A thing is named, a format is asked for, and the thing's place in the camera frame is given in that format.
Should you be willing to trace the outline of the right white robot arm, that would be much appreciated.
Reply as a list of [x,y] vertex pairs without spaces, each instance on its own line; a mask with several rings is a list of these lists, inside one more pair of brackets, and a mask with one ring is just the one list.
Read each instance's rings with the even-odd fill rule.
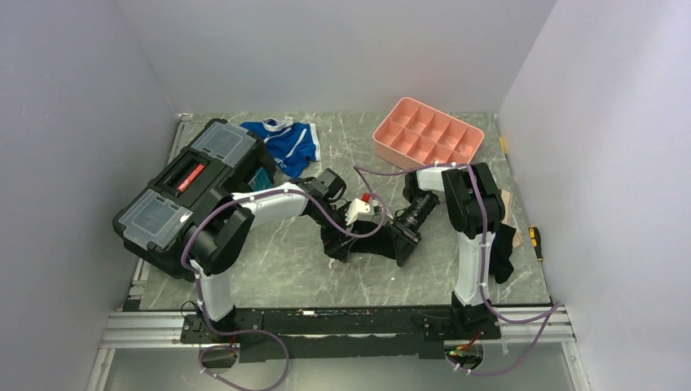
[[449,327],[459,338],[468,338],[481,323],[494,321],[486,290],[491,245],[505,215],[501,192],[484,162],[435,163],[400,173],[414,191],[444,194],[447,215],[459,245]]

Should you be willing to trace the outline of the pink divided organizer tray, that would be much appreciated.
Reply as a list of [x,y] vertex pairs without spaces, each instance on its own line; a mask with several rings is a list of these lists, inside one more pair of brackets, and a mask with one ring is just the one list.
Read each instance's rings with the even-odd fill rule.
[[374,153],[401,169],[435,162],[469,163],[485,134],[478,127],[404,97],[372,135]]

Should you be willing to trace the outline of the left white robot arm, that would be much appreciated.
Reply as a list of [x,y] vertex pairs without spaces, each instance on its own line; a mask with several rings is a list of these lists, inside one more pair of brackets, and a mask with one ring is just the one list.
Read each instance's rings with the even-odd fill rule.
[[195,277],[197,307],[204,317],[202,332],[215,342],[235,330],[236,305],[231,299],[230,268],[250,231],[267,223],[307,216],[319,226],[346,232],[345,219],[332,206],[346,189],[330,169],[318,177],[297,178],[277,187],[234,193],[199,226],[186,233],[181,262]]

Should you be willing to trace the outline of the black white underwear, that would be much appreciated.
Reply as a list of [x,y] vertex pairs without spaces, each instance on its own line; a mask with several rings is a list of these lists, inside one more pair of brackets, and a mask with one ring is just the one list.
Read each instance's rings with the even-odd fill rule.
[[369,253],[397,261],[397,249],[392,228],[393,225],[387,222],[375,235],[363,239],[356,238],[355,243],[350,248],[350,254]]

